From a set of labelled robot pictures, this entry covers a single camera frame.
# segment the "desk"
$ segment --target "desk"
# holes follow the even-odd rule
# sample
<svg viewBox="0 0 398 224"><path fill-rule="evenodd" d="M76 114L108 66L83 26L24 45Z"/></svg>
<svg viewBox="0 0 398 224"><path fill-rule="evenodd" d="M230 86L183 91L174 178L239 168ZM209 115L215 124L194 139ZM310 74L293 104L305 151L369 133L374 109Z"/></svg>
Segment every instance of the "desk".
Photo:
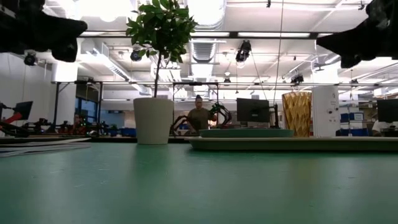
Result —
<svg viewBox="0 0 398 224"><path fill-rule="evenodd" d="M1 223L398 223L398 154L190 148L0 159Z"/></svg>

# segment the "man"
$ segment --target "man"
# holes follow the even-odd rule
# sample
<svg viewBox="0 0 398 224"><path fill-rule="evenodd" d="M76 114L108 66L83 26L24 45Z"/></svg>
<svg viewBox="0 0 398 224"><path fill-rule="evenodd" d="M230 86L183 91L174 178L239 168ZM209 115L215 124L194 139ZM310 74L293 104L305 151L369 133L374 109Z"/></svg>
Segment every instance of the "man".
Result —
<svg viewBox="0 0 398 224"><path fill-rule="evenodd" d="M203 108L203 99L200 95L197 95L195 99L195 109L189 111L188 119L188 127L190 128L191 133L197 133L199 130L208 129L208 121L216 121L217 116L211 115L210 111Z"/></svg>
<svg viewBox="0 0 398 224"><path fill-rule="evenodd" d="M398 128L398 122L394 121L392 123L387 123L387 122L380 122L379 120L377 120L374 123L373 128L372 128L373 136L381 137L382 136L381 131L383 129L391 128L391 127Z"/></svg>

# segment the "black monitor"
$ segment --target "black monitor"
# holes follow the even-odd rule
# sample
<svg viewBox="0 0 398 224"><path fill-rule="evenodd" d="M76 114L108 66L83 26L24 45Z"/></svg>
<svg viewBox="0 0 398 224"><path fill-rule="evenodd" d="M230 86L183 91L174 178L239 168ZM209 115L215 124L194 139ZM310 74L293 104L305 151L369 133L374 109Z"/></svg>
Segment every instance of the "black monitor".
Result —
<svg viewBox="0 0 398 224"><path fill-rule="evenodd" d="M13 108L14 114L20 113L22 115L22 118L20 120L27 120L29 119L32 105L33 101L17 103L17 105L15 105L15 108Z"/></svg>
<svg viewBox="0 0 398 224"><path fill-rule="evenodd" d="M269 122L269 101L237 98L238 121Z"/></svg>
<svg viewBox="0 0 398 224"><path fill-rule="evenodd" d="M381 122L398 121L398 99L378 100L377 115Z"/></svg>

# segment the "olive shirt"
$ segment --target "olive shirt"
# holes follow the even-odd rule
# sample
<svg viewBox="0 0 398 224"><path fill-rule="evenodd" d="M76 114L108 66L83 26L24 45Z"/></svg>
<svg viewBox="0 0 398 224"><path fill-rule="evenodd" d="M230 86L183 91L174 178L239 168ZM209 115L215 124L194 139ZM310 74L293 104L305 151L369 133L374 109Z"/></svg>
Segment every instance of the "olive shirt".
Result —
<svg viewBox="0 0 398 224"><path fill-rule="evenodd" d="M211 119L210 111L204 108L189 111L188 119L192 127L196 130L208 129L208 121Z"/></svg>

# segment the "gold decorative object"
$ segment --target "gold decorative object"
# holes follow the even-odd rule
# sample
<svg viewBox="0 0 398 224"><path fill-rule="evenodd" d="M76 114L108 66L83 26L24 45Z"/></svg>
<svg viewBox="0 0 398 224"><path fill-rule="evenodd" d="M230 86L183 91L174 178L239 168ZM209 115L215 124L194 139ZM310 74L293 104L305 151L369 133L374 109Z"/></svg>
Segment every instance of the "gold decorative object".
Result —
<svg viewBox="0 0 398 224"><path fill-rule="evenodd" d="M310 137L311 93L291 92L282 95L286 128L295 137Z"/></svg>

